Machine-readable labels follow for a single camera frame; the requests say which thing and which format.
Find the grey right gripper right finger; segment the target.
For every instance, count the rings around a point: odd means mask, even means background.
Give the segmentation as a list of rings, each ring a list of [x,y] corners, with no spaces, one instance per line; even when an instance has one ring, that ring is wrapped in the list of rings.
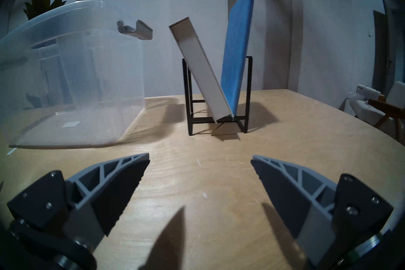
[[[373,266],[393,232],[394,210],[376,191],[343,173],[336,184],[314,170],[253,155],[251,165],[275,210],[312,266]]]

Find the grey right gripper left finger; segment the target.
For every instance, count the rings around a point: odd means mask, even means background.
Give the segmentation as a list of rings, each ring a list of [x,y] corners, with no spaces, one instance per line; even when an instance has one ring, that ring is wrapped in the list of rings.
[[[149,153],[93,164],[64,179],[52,170],[7,203],[13,218],[59,238],[96,248],[108,236],[138,187]]]

